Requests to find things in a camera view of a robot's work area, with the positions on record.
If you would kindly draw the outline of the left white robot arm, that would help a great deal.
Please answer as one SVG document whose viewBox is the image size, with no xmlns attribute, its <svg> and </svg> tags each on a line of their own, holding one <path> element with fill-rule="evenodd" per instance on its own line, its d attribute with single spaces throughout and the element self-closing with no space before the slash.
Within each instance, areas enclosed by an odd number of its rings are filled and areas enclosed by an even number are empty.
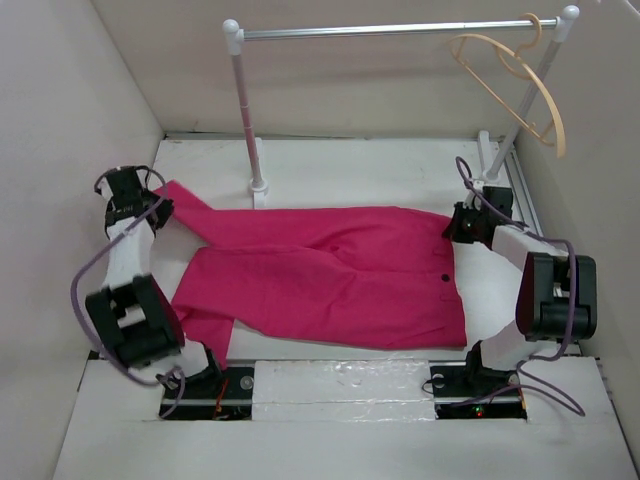
<svg viewBox="0 0 640 480">
<path fill-rule="evenodd" d="M 109 244 L 103 286 L 85 299 L 92 325 L 85 328 L 105 358 L 125 376 L 145 386 L 162 384 L 169 389 L 193 388 L 201 396 L 212 396 L 222 387 L 223 373 L 210 349 L 207 362 L 194 365 L 188 376 L 174 365 L 154 381 L 132 374 L 163 359 L 177 359 L 186 345 L 175 311 L 150 270 L 150 253 L 158 230 L 173 213 L 168 192 L 157 194 L 139 177 L 146 166 L 122 166 L 103 173 L 94 191 L 107 199 L 105 233 Z"/>
</svg>

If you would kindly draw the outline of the pink trousers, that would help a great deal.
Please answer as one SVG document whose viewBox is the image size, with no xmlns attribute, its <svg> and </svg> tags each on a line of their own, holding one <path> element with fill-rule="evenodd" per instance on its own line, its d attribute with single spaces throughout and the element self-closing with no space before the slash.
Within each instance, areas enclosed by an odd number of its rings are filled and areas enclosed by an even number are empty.
<svg viewBox="0 0 640 480">
<path fill-rule="evenodd" d="M 269 337 L 380 350 L 467 343 L 446 216 L 391 207 L 220 210 L 178 182 L 202 246 L 172 299 L 186 337 L 227 359 L 236 322 Z"/>
</svg>

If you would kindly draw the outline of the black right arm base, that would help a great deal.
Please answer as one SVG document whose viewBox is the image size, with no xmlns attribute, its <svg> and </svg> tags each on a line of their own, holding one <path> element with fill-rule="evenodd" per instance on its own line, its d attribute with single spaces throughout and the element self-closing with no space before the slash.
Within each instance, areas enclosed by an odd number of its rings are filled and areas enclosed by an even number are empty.
<svg viewBox="0 0 640 480">
<path fill-rule="evenodd" d="M 464 360 L 430 361 L 422 391 L 434 401 L 437 420 L 526 420 L 515 369 L 488 368 L 474 345 Z"/>
</svg>

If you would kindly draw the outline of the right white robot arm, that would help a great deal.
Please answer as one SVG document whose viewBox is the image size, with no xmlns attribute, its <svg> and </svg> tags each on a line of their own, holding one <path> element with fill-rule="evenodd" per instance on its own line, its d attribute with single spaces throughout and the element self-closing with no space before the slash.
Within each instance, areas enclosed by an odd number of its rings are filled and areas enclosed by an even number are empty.
<svg viewBox="0 0 640 480">
<path fill-rule="evenodd" d="M 442 233 L 454 243 L 481 243 L 521 272 L 514 319 L 466 354 L 461 380 L 476 394 L 505 385 L 524 361 L 559 359 L 597 329 L 595 260 L 514 220 L 512 206 L 509 188 L 472 188 Z"/>
</svg>

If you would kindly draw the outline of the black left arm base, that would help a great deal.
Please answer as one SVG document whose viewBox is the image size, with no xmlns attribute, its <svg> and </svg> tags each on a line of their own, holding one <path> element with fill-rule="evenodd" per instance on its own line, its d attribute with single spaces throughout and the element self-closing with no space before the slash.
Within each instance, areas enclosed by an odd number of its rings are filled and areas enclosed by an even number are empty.
<svg viewBox="0 0 640 480">
<path fill-rule="evenodd" d="M 252 417 L 255 365 L 230 365 L 219 379 L 190 380 L 172 410 L 178 389 L 163 392 L 158 414 L 175 421 L 242 421 Z"/>
</svg>

